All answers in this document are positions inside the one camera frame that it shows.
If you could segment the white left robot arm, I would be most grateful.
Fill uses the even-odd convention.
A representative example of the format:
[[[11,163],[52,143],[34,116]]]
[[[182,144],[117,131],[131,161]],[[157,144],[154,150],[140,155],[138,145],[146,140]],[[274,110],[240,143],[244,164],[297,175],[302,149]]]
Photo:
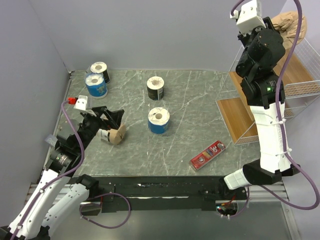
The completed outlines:
[[[69,192],[57,203],[56,197],[84,161],[84,151],[100,131],[118,130],[123,109],[110,111],[106,106],[81,113],[82,122],[67,118],[57,133],[54,151],[39,183],[19,215],[0,228],[2,240],[48,240],[57,225],[81,202],[94,201],[99,181],[87,174],[76,179]]]

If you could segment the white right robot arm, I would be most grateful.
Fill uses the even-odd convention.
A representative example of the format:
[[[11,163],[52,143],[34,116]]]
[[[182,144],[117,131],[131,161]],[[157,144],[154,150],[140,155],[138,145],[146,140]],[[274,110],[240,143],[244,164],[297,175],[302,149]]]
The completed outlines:
[[[260,158],[226,175],[218,187],[223,199],[230,199],[236,189],[250,185],[272,185],[283,177],[294,176],[299,170],[290,160],[290,148],[283,142],[285,129],[284,84],[274,67],[285,55],[283,38],[269,17],[239,33],[244,50],[235,67],[241,77],[241,89],[253,114],[257,128]]]

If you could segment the brown paper roll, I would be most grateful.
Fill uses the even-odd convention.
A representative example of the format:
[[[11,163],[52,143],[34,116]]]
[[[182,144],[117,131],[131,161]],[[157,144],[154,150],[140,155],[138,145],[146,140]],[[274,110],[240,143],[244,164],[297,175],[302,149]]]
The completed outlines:
[[[278,14],[271,19],[274,28],[279,31],[283,38],[283,47],[289,51],[294,43],[296,32],[298,29],[298,12],[288,11]]]
[[[97,136],[105,142],[108,142],[112,145],[118,145],[125,137],[126,134],[126,126],[124,123],[120,125],[118,129],[99,129],[97,132]]]

